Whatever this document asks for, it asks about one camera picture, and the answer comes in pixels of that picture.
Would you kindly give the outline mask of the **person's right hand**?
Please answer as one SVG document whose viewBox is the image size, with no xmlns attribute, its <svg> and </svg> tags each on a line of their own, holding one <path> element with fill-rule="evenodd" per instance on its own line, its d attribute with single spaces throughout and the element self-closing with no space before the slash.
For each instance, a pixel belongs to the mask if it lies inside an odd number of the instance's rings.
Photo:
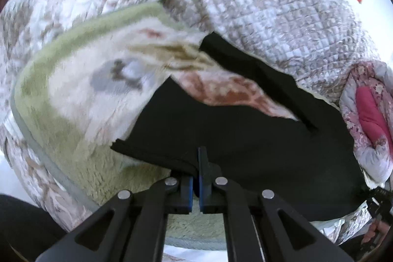
<svg viewBox="0 0 393 262">
<path fill-rule="evenodd" d="M 368 231 L 365 233 L 361 244 L 370 242 L 377 234 L 379 234 L 379 244 L 384 240 L 386 234 L 389 232 L 390 225 L 388 225 L 384 221 L 373 220 L 372 224 L 368 228 Z"/>
</svg>

